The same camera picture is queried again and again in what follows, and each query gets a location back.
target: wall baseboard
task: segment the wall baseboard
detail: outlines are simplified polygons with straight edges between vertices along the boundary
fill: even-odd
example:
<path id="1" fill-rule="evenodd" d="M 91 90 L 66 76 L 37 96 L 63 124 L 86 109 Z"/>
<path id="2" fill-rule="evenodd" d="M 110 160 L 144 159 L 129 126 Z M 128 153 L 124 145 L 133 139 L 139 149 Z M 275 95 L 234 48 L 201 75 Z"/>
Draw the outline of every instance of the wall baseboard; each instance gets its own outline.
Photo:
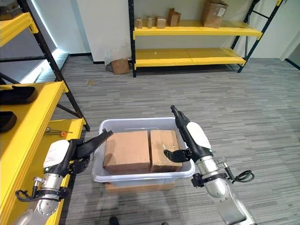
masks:
<path id="1" fill-rule="evenodd" d="M 292 66 L 296 67 L 298 70 L 300 70 L 300 66 L 298 66 L 296 63 L 294 63 L 293 61 L 290 61 L 289 59 L 285 59 L 285 61 L 287 61 L 288 63 L 290 63 Z"/>
<path id="2" fill-rule="evenodd" d="M 104 64 L 104 61 L 93 61 L 94 64 Z"/>
<path id="3" fill-rule="evenodd" d="M 74 53 L 74 54 L 69 54 L 69 56 L 74 57 L 74 56 L 85 56 L 85 55 L 92 55 L 92 53 Z"/>
<path id="4" fill-rule="evenodd" d="M 104 61 L 93 61 L 94 64 L 104 64 Z"/>

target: shoe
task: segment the shoe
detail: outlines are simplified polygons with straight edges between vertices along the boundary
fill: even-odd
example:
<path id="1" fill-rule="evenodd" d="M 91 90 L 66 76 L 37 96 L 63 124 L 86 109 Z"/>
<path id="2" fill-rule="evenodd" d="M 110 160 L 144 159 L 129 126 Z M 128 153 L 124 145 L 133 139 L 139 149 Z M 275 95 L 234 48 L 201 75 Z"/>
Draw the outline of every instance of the shoe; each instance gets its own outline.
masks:
<path id="1" fill-rule="evenodd" d="M 0 133 L 9 131 L 14 127 L 16 121 L 17 117 L 13 112 L 0 112 Z"/>
<path id="2" fill-rule="evenodd" d="M 0 105 L 28 104 L 37 97 L 35 87 L 12 86 L 12 89 L 0 91 Z"/>
<path id="3" fill-rule="evenodd" d="M 109 218 L 109 225 L 120 225 L 119 221 L 118 221 L 118 218 L 116 218 L 116 217 L 110 217 Z"/>

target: black shelf frame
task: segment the black shelf frame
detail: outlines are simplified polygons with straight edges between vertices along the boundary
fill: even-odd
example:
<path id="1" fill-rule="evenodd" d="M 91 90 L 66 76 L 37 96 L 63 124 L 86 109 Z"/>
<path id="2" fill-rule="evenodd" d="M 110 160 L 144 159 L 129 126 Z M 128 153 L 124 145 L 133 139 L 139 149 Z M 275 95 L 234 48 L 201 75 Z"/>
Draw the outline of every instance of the black shelf frame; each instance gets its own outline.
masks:
<path id="1" fill-rule="evenodd" d="M 240 73 L 243 68 L 245 67 L 245 65 L 247 64 L 248 60 L 250 59 L 252 53 L 254 52 L 255 48 L 257 47 L 258 43 L 260 42 L 260 40 L 262 39 L 264 33 L 266 32 L 268 26 L 270 25 L 271 21 L 273 20 L 276 12 L 278 11 L 279 7 L 281 6 L 282 2 L 284 0 L 277 0 L 276 5 L 271 13 L 270 16 L 266 16 L 260 12 L 257 12 L 254 10 L 254 7 L 256 6 L 256 4 L 259 2 L 260 0 L 253 0 L 251 3 L 251 6 L 247 12 L 247 15 L 244 19 L 244 23 L 249 24 L 250 21 L 250 16 L 252 13 L 255 13 L 257 15 L 260 15 L 267 20 L 266 24 L 264 25 L 263 29 L 261 30 L 262 35 L 259 38 L 259 40 L 256 40 L 254 42 L 254 44 L 252 45 L 250 51 L 248 52 L 248 39 L 249 37 L 246 36 L 246 41 L 245 41 L 245 57 L 243 57 L 243 59 L 246 61 L 244 63 L 244 65 L 240 65 L 238 64 L 238 66 L 240 67 L 239 70 L 237 71 L 238 73 Z M 136 77 L 136 70 L 135 69 L 135 62 L 136 62 L 136 56 L 135 56 L 135 39 L 134 39 L 134 30 L 135 30 L 135 8 L 134 8 L 134 0 L 128 0 L 128 11 L 129 11 L 129 28 L 130 28 L 130 45 L 131 45 L 131 59 L 132 59 L 132 72 L 133 72 L 133 77 Z M 231 45 L 231 49 L 234 49 L 234 47 L 236 46 L 238 40 L 239 40 L 240 36 L 236 36 L 232 45 Z"/>
<path id="2" fill-rule="evenodd" d="M 46 41 L 45 41 L 42 33 L 41 33 L 40 28 L 38 27 L 38 24 L 37 24 L 37 22 L 36 22 L 36 20 L 35 20 L 35 18 L 33 16 L 33 14 L 32 14 L 32 11 L 31 11 L 31 9 L 30 9 L 27 1 L 26 0 L 18 0 L 18 3 L 19 3 L 19 5 L 20 5 L 20 7 L 21 7 L 21 9 L 22 9 L 22 11 L 24 13 L 27 13 L 27 12 L 30 13 L 30 15 L 31 15 L 31 17 L 33 19 L 33 22 L 35 23 L 35 25 L 36 25 L 36 27 L 38 29 L 38 33 L 33 34 L 33 36 L 35 37 L 35 39 L 36 39 L 36 41 L 37 41 L 37 43 L 38 43 L 38 45 L 39 45 L 39 47 L 42 50 L 42 52 L 43 52 L 44 55 L 43 56 L 37 56 L 37 57 L 23 57 L 23 58 L 13 58 L 13 59 L 1 59 L 0 62 L 27 61 L 27 60 L 47 60 L 48 63 L 49 63 L 49 65 L 50 65 L 50 67 L 51 67 L 51 69 L 52 69 L 52 71 L 54 72 L 55 77 L 56 77 L 55 81 L 63 81 L 65 83 L 66 87 L 68 88 L 69 92 L 66 92 L 66 96 L 69 99 L 71 105 L 73 106 L 75 112 L 72 111 L 71 109 L 69 109 L 69 108 L 61 105 L 61 104 L 57 104 L 57 107 L 59 107 L 60 109 L 66 111 L 66 112 L 68 112 L 68 113 L 70 113 L 70 114 L 72 114 L 72 115 L 74 115 L 74 116 L 76 116 L 78 118 L 83 118 L 85 120 L 85 122 L 86 122 L 86 124 L 84 125 L 86 131 L 90 131 L 90 126 L 89 126 L 87 120 L 85 119 L 83 113 L 81 112 L 81 110 L 80 110 L 80 108 L 79 108 L 79 106 L 78 106 L 78 104 L 77 104 L 77 102 L 76 102 L 76 100 L 75 100 L 75 98 L 74 98 L 74 96 L 73 96 L 70 88 L 68 87 L 67 82 L 66 82 L 65 78 L 63 77 L 63 75 L 61 73 L 61 70 L 57 66 L 57 64 L 56 64 L 56 62 L 55 62 L 55 60 L 54 60 L 54 58 L 52 56 L 52 53 L 51 53 L 51 51 L 50 51 L 50 49 L 49 49 L 49 47 L 48 47 L 48 45 L 47 45 L 47 43 L 46 43 Z M 10 78 L 8 76 L 6 76 L 3 73 L 0 73 L 0 78 L 1 78 L 0 82 L 2 84 L 5 83 L 3 81 L 3 79 L 5 79 L 5 80 L 7 80 L 7 81 L 9 81 L 11 83 L 19 83 L 18 81 L 14 80 L 14 79 L 12 79 L 12 78 Z"/>
<path id="3" fill-rule="evenodd" d="M 262 31 L 261 31 L 261 32 L 262 32 L 261 37 L 259 38 L 259 40 L 256 40 L 256 41 L 254 42 L 254 44 L 252 45 L 252 47 L 251 47 L 251 49 L 250 49 L 249 52 L 248 52 L 248 39 L 249 39 L 249 37 L 246 36 L 246 41 L 245 41 L 245 57 L 243 58 L 246 62 L 244 63 L 244 65 L 238 64 L 239 67 L 240 67 L 239 70 L 238 70 L 238 73 L 240 73 L 240 72 L 243 70 L 243 68 L 245 67 L 245 65 L 247 64 L 247 62 L 248 62 L 248 60 L 250 59 L 252 53 L 254 52 L 254 50 L 255 50 L 255 48 L 257 47 L 257 45 L 258 45 L 258 43 L 260 42 L 260 40 L 262 39 L 263 35 L 265 34 L 265 32 L 266 32 L 268 26 L 270 25 L 271 21 L 273 20 L 273 18 L 274 18 L 274 16 L 275 16 L 276 12 L 278 11 L 279 7 L 281 6 L 283 0 L 277 0 L 276 5 L 275 5 L 275 7 L 274 7 L 274 9 L 273 9 L 273 11 L 272 11 L 272 13 L 271 13 L 270 16 L 266 16 L 266 15 L 261 14 L 261 13 L 259 13 L 259 12 L 257 12 L 257 11 L 254 10 L 254 7 L 256 6 L 256 4 L 257 4 L 258 2 L 260 2 L 260 0 L 253 0 L 253 1 L 252 1 L 252 4 L 251 4 L 251 6 L 250 6 L 250 9 L 248 10 L 248 13 L 247 13 L 247 15 L 246 15 L 246 17 L 245 17 L 245 19 L 244 19 L 244 23 L 249 24 L 250 16 L 251 16 L 252 13 L 255 13 L 255 14 L 257 14 L 257 15 L 260 15 L 260 16 L 262 16 L 262 17 L 268 19 L 268 20 L 267 20 L 267 22 L 265 23 L 265 25 L 264 25 L 264 27 L 263 27 L 263 29 L 262 29 Z M 234 49 L 234 47 L 236 46 L 236 44 L 237 44 L 239 38 L 240 38 L 240 36 L 236 36 L 236 37 L 235 37 L 235 39 L 234 39 L 234 41 L 233 41 L 233 43 L 232 43 L 232 45 L 231 45 L 231 49 Z"/>

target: gray carpet floor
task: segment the gray carpet floor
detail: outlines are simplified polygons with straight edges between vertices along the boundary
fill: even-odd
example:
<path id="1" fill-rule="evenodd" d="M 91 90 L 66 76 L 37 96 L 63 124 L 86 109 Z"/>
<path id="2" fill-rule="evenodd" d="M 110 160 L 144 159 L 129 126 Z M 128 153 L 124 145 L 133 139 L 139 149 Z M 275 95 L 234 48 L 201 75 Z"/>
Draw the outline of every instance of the gray carpet floor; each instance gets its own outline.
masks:
<path id="1" fill-rule="evenodd" d="M 114 75 L 90 57 L 70 57 L 63 74 L 91 126 L 103 120 L 172 116 L 174 104 L 199 123 L 216 158 L 226 157 L 234 174 L 251 169 L 250 183 L 235 191 L 260 225 L 300 224 L 300 72 L 276 59 L 252 59 L 236 67 Z M 63 97 L 60 103 L 68 105 Z M 70 117 L 57 109 L 53 118 Z M 60 225 L 223 225 L 203 188 L 176 180 L 168 191 L 109 195 L 92 181 L 92 163 L 77 175 Z"/>

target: cable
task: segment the cable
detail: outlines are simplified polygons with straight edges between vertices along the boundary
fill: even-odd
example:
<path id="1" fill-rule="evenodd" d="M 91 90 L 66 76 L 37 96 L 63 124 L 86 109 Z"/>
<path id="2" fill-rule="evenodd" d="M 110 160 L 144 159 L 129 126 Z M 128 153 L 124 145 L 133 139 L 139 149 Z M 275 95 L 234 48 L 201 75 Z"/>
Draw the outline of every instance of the cable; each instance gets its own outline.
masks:
<path id="1" fill-rule="evenodd" d="M 21 201 L 21 202 L 23 202 L 23 203 L 34 202 L 34 201 L 38 201 L 38 200 L 42 200 L 42 199 L 60 202 L 61 199 L 63 199 L 63 198 L 66 197 L 66 196 L 62 196 L 62 195 L 57 194 L 58 191 L 53 191 L 53 190 L 39 190 L 39 191 L 37 191 L 37 194 L 34 195 L 34 197 L 29 196 L 29 195 L 27 194 L 27 192 L 28 192 L 27 190 L 25 190 L 25 191 L 17 190 L 17 191 L 15 192 L 15 196 L 17 197 L 17 199 L 18 199 L 19 201 Z M 52 194 L 52 195 L 57 194 L 60 198 L 59 198 L 59 199 L 56 199 L 56 198 L 45 198 L 45 197 L 43 197 L 45 194 Z"/>
<path id="2" fill-rule="evenodd" d="M 255 176 L 254 176 L 254 174 L 252 173 L 251 170 L 246 170 L 246 171 L 240 173 L 239 175 L 237 175 L 237 176 L 233 179 L 232 183 L 234 183 L 234 182 L 247 183 L 247 182 L 252 181 L 252 180 L 254 179 L 254 177 L 255 177 Z"/>

